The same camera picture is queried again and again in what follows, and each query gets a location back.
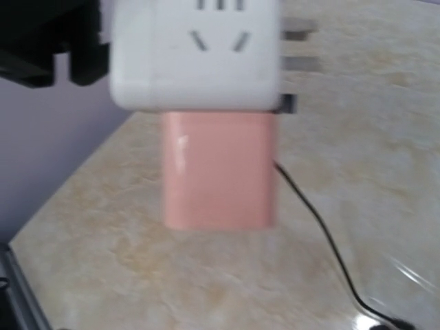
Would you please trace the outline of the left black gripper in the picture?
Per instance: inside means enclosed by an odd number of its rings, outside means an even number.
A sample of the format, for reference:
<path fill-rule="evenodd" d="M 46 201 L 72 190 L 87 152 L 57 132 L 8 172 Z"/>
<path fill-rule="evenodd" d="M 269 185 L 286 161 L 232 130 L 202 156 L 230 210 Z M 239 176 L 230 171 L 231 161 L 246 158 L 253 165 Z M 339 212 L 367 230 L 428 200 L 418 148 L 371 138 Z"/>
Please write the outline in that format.
<path fill-rule="evenodd" d="M 69 56 L 69 80 L 89 86 L 109 72 L 98 0 L 2 1 L 1 77 L 28 88 L 55 83 L 55 57 Z"/>

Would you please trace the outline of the white cube socket adapter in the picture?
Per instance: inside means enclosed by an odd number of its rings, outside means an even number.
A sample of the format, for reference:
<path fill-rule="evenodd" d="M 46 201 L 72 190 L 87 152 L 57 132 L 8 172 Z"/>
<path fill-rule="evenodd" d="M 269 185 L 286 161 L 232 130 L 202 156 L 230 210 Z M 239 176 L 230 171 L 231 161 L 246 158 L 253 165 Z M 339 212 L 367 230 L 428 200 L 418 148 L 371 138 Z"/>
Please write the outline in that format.
<path fill-rule="evenodd" d="M 129 111 L 270 111 L 283 71 L 319 66 L 284 55 L 283 41 L 317 28 L 284 16 L 279 1 L 116 1 L 111 97 Z"/>

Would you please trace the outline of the pink charger plug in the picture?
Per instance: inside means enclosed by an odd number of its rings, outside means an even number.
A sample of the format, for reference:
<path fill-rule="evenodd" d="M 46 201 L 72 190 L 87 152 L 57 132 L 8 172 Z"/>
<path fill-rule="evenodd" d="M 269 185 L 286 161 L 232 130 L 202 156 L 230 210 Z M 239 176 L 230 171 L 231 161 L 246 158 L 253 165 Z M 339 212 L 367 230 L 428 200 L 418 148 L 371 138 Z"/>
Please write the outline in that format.
<path fill-rule="evenodd" d="M 262 230 L 275 222 L 273 113 L 165 113 L 162 207 L 174 230 Z"/>

